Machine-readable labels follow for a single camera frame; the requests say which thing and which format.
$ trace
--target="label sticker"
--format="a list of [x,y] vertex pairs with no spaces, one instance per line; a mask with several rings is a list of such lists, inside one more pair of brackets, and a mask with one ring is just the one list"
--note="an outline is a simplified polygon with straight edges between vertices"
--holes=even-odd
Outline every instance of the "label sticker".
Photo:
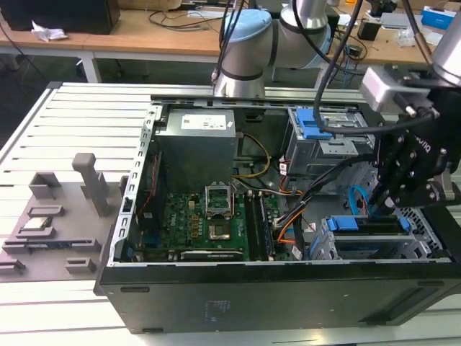
[[47,244],[28,244],[27,247],[30,249],[46,249],[48,248]]
[[280,164],[280,174],[281,175],[287,175],[287,168],[288,166],[286,164]]
[[293,256],[296,257],[296,259],[297,259],[298,261],[301,260],[301,256],[302,256],[303,254],[301,253],[300,250],[297,249],[296,246],[293,245],[293,247],[292,247],[292,249],[291,249],[291,253],[293,254]]
[[225,115],[185,114],[182,116],[183,130],[225,130]]

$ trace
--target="aluminum workbench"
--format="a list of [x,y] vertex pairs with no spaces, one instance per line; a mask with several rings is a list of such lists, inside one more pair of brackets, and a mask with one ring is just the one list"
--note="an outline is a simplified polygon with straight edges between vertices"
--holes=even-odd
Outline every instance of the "aluminum workbench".
[[[211,94],[208,86],[55,86],[43,92],[0,151],[0,246],[31,197],[28,184],[37,170],[54,171],[61,182],[80,182],[72,158],[91,151],[96,169],[108,182],[118,182],[130,170],[152,94]],[[315,91],[267,89],[267,94],[306,98]],[[354,91],[325,93],[330,100],[360,97]],[[131,335],[93,286],[92,280],[0,284],[0,345],[461,345],[461,296],[399,327]]]

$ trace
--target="cable on desk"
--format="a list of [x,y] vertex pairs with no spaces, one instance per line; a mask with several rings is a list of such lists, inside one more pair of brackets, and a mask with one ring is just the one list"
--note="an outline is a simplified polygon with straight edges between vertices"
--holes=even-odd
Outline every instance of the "cable on desk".
[[[156,14],[159,14],[159,13],[162,13],[164,15],[164,18],[161,20],[161,22],[157,22],[153,18],[153,16],[155,16]],[[185,14],[181,14],[178,17],[168,17],[166,15],[166,12],[163,12],[163,11],[154,11],[149,15],[148,18],[149,18],[149,22],[151,22],[152,24],[158,25],[159,27],[164,27],[165,29],[168,29],[168,30],[185,31],[185,32],[208,30],[206,27],[201,26],[201,24],[205,23],[206,25],[208,25],[208,27],[210,27],[211,30],[214,30],[215,32],[218,32],[214,27],[212,27],[210,25],[210,22],[212,22],[214,20],[218,20],[220,18],[206,19],[205,17],[203,17],[203,15],[200,12],[190,12],[190,13],[198,14],[199,16],[201,16],[201,18],[203,18],[203,20],[200,20],[199,22],[193,22],[193,23],[182,24],[182,25],[167,25],[167,24],[164,24],[165,20],[167,20],[167,19],[175,20],[175,19],[178,19],[178,18],[181,18],[181,17],[185,17],[185,16],[189,15],[189,12],[187,12]]]
[[29,61],[31,67],[34,68],[34,70],[36,70],[38,72],[39,75],[41,75],[41,77],[44,78],[44,80],[46,80],[46,82],[49,82],[48,81],[48,78],[42,73],[42,71],[32,62],[32,60],[29,59],[28,56],[26,56],[22,50],[16,45],[16,43],[14,43],[14,41],[8,36],[8,34],[6,33],[5,29],[3,28],[3,24],[0,22],[0,29],[1,31],[4,33],[5,37],[7,38],[7,40],[13,45],[13,47],[15,47],[17,49],[17,51],[22,55],[24,56],[24,58]]

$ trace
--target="black cable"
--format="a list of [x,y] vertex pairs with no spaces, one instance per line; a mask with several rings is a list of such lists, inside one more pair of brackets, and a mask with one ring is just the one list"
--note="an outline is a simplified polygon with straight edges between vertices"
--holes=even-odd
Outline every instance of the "black cable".
[[328,84],[328,79],[330,78],[331,73],[333,72],[333,70],[335,68],[337,68],[336,62],[338,61],[338,58],[341,55],[341,52],[343,51],[344,47],[346,46],[347,39],[351,35],[351,31],[354,28],[355,21],[357,20],[357,17],[359,16],[359,12],[360,12],[360,8],[362,7],[362,3],[363,3],[363,0],[358,0],[357,1],[356,5],[354,7],[354,11],[352,12],[351,20],[349,22],[349,25],[346,28],[346,31],[345,31],[344,36],[342,37],[342,39],[341,39],[341,41],[339,43],[338,48],[336,49],[336,51],[333,54],[333,58],[331,59],[329,65],[328,65],[328,68],[326,69],[325,75],[323,76],[323,78],[321,80],[321,83],[320,83],[320,85],[318,87],[317,94],[315,95],[314,105],[313,105],[313,115],[314,115],[314,118],[315,118],[315,121],[317,123],[318,128],[320,128],[321,130],[324,130],[323,125],[322,125],[321,115],[320,115],[320,103],[321,103],[321,100],[322,100],[322,95],[323,95],[323,92],[325,91],[326,85]]
[[221,47],[221,51],[220,51],[220,54],[219,54],[219,57],[218,57],[218,65],[217,65],[217,68],[216,68],[216,69],[217,69],[217,72],[218,72],[218,75],[219,75],[219,73],[221,72],[221,69],[222,69],[222,66],[223,66],[223,60],[224,60],[225,52],[226,52],[226,50],[228,49],[229,40],[231,39],[231,36],[232,36],[232,34],[233,34],[233,31],[234,31],[235,28],[236,28],[236,25],[237,25],[237,22],[238,22],[238,18],[240,18],[240,14],[241,14],[241,12],[242,12],[243,5],[244,5],[244,2],[241,1],[241,2],[240,2],[240,6],[238,7],[236,20],[233,22],[233,25],[232,25],[232,20],[233,20],[233,13],[234,13],[235,10],[232,11],[232,15],[230,16],[228,29],[227,29],[227,30],[225,31],[225,33],[224,33],[223,46]]
[[36,70],[38,72],[39,75],[41,75],[41,77],[44,78],[44,80],[46,80],[46,82],[49,83],[48,81],[48,78],[42,73],[41,70],[38,69],[38,67],[29,59],[28,56],[26,56],[21,49],[19,49],[19,47],[16,45],[16,43],[13,42],[13,40],[11,38],[9,38],[8,34],[6,33],[5,29],[3,28],[3,25],[1,24],[0,22],[0,29],[1,31],[4,33],[5,37],[8,39],[8,41],[13,45],[13,47],[15,47],[17,49],[17,51],[22,55],[24,56],[24,58],[29,61],[31,67],[34,68],[34,70]]
[[181,24],[181,25],[167,25],[167,24],[164,24],[163,21],[165,19],[170,19],[170,20],[175,20],[175,19],[178,19],[180,17],[184,17],[186,16],[187,14],[183,14],[181,16],[178,16],[178,17],[175,17],[175,18],[168,18],[165,14],[164,14],[164,19],[162,20],[162,22],[157,22],[156,20],[154,20],[152,17],[155,16],[156,14],[158,13],[161,13],[161,11],[155,11],[153,13],[151,13],[149,15],[149,22],[151,22],[152,24],[155,24],[155,25],[158,25],[159,27],[164,27],[166,29],[194,29],[194,27],[196,27],[197,25],[200,25],[200,24],[203,24],[203,23],[208,23],[208,22],[212,22],[213,20],[218,20],[219,18],[210,18],[210,19],[204,19],[204,20],[201,20],[199,22],[193,22],[193,23],[188,23],[188,24]]
[[229,11],[229,6],[231,5],[231,0],[228,0],[226,3],[225,3],[225,8],[224,8],[224,13],[223,13],[223,19],[221,21],[221,28],[220,28],[220,31],[219,31],[219,48],[221,49],[222,47],[222,44],[223,44],[223,38],[224,38],[224,30],[225,30],[225,18],[227,17],[228,15],[228,11]]
[[[340,34],[344,34],[344,31],[338,30],[338,35],[340,35]],[[335,36],[335,38],[338,39],[338,40],[341,40],[341,39],[342,39],[341,36],[338,36],[338,37]],[[354,60],[354,61],[362,61],[363,59],[365,59],[365,58],[367,57],[367,55],[368,55],[368,48],[367,48],[367,46],[366,46],[361,40],[359,40],[357,37],[349,36],[348,38],[351,38],[351,39],[355,40],[357,43],[359,43],[359,44],[363,47],[363,49],[364,49],[364,55],[363,55],[363,56],[360,56],[360,57],[352,56],[351,54],[347,53],[347,50],[346,50],[347,56],[349,56],[349,57],[350,57],[352,60]]]
[[293,221],[293,233],[295,234],[296,248],[301,252],[300,258],[296,258],[296,259],[299,261],[302,261],[305,258],[305,245],[304,245],[304,236],[303,236],[304,232],[301,226],[301,218],[296,218]]
[[[301,23],[301,19],[300,19],[300,16],[297,12],[297,4],[296,4],[296,0],[292,0],[292,8],[293,8],[293,14],[295,15],[295,21],[296,21],[296,25],[297,25],[297,28],[301,31],[301,33],[303,34],[304,38],[306,39],[306,41],[308,41],[309,45],[311,46],[312,49],[314,49],[314,51],[327,63],[331,64],[331,62],[333,61],[333,59],[330,59],[329,57],[327,57],[325,54],[323,54],[323,52],[315,45],[315,43],[310,39],[309,37],[309,34],[305,31],[304,27],[303,27],[303,24]],[[357,16],[356,18],[353,20],[351,18],[351,23],[352,23],[352,27],[354,26],[354,23],[357,19]],[[358,76],[363,76],[365,75],[365,72],[360,72],[360,71],[350,71],[350,70],[346,70],[345,68],[342,68],[341,66],[338,66],[336,65],[336,61],[338,59],[336,59],[334,61],[334,67],[343,71],[345,74],[356,74]]]
[[326,69],[325,75],[322,78],[322,81],[320,83],[320,86],[318,87],[317,94],[315,95],[314,99],[314,104],[313,104],[313,115],[315,118],[315,121],[317,123],[318,128],[321,129],[323,132],[329,132],[329,133],[338,133],[338,134],[344,134],[344,135],[363,135],[363,134],[370,134],[370,135],[377,135],[377,134],[384,134],[384,133],[392,133],[392,132],[398,132],[402,130],[406,130],[408,128],[411,128],[413,126],[420,125],[422,123],[432,121],[434,119],[434,116],[432,114],[430,115],[425,115],[421,118],[416,118],[409,120],[404,123],[397,123],[397,124],[392,124],[392,125],[386,125],[386,126],[378,126],[378,127],[366,127],[366,128],[331,128],[328,126],[323,126],[322,125],[322,119],[321,119],[321,114],[320,114],[320,105],[321,105],[321,100],[322,100],[322,95],[323,92],[325,91],[326,85],[328,84],[329,76],[335,69],[336,62],[338,61],[339,55],[341,54],[341,51],[344,49],[346,46],[347,40],[349,36],[351,35],[351,31],[354,28],[354,23],[357,20],[357,17],[359,16],[360,8],[362,7],[363,0],[358,0],[357,4],[354,7],[354,11],[352,12],[351,15],[351,20],[349,25],[346,28],[346,31],[344,32],[344,36],[341,39],[341,42],[339,43],[338,48],[336,49],[333,58],[331,59],[331,63],[328,65],[328,68]]
[[402,2],[408,21],[410,22],[411,29],[413,30],[413,37],[415,38],[415,41],[418,44],[419,50],[421,51],[424,60],[427,62],[428,65],[431,66],[434,63],[434,60],[432,59],[431,49],[427,45],[426,39],[424,38],[423,34],[421,34],[421,31],[419,31],[419,27],[416,24],[415,16],[413,15],[413,11],[411,11],[410,1],[402,0]]
[[366,162],[366,161],[372,161],[372,160],[373,160],[372,154],[361,154],[355,157],[349,157],[348,159],[345,159],[339,162],[336,166],[331,167],[329,170],[319,175],[309,185],[306,191],[299,197],[299,199],[296,202],[295,207],[289,213],[284,214],[279,219],[278,223],[281,223],[279,227],[284,226],[283,221],[290,220],[296,213],[298,213],[301,209],[305,208],[307,202],[317,192],[319,192],[322,189],[322,187],[327,185],[329,182],[334,181],[338,177],[339,173],[341,173],[346,167],[352,164],[359,163],[359,162]]

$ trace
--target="black box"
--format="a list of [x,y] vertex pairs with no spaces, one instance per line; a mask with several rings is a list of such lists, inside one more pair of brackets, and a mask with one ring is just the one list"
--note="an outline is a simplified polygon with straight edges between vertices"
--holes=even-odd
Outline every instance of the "black box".
[[118,0],[0,0],[12,30],[31,30],[32,20],[50,29],[108,35],[120,17]]
[[357,36],[360,40],[365,41],[374,41],[381,27],[380,23],[371,23],[363,21],[360,23],[359,31],[357,32]]

